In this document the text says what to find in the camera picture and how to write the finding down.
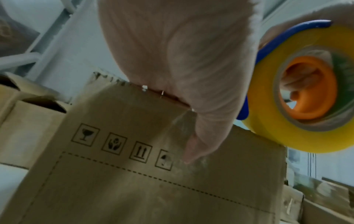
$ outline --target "orange ring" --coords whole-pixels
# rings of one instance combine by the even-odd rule
[[[282,99],[287,113],[297,120],[311,120],[324,116],[335,104],[337,98],[337,80],[332,68],[323,60],[313,56],[301,56],[289,63],[288,68],[296,64],[308,64],[316,67],[321,79],[296,94],[296,106],[291,109]]]

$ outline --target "roll of tape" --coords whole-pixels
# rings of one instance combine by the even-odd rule
[[[324,29],[304,30],[280,44],[255,66],[247,94],[249,116],[243,121],[244,124],[258,135],[306,152],[334,152],[354,145],[352,105],[346,107],[344,112],[337,113],[336,117],[307,125],[291,120],[277,102],[280,74],[288,58],[309,46],[319,46],[334,49],[354,61],[353,38],[353,30],[333,25]],[[348,88],[352,88],[354,93],[354,84]]]

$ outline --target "blue tape dispenser frame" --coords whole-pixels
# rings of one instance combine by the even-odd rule
[[[331,25],[332,25],[332,21],[330,20],[313,20],[313,21],[297,24],[287,29],[286,31],[284,31],[283,33],[275,37],[266,46],[264,46],[262,49],[258,51],[256,57],[256,64],[260,62],[263,58],[265,58],[267,55],[269,55],[275,48],[277,48],[279,45],[281,45],[283,42],[285,42],[288,38],[290,38],[294,34],[304,30],[309,30],[314,28],[328,28]],[[245,120],[248,117],[248,115],[249,115],[249,108],[248,108],[248,100],[246,97],[243,106],[241,108],[241,111],[237,116],[237,120],[240,121]]]

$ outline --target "skin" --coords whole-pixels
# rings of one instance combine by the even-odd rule
[[[230,132],[251,80],[262,10],[261,0],[99,2],[102,31],[129,81],[163,91],[197,113],[186,163],[217,150]],[[327,17],[343,23],[341,10],[351,16],[353,7],[327,8],[281,24],[261,45],[302,21]],[[304,75],[284,76],[281,88],[297,91],[316,81],[311,68],[296,69]]]

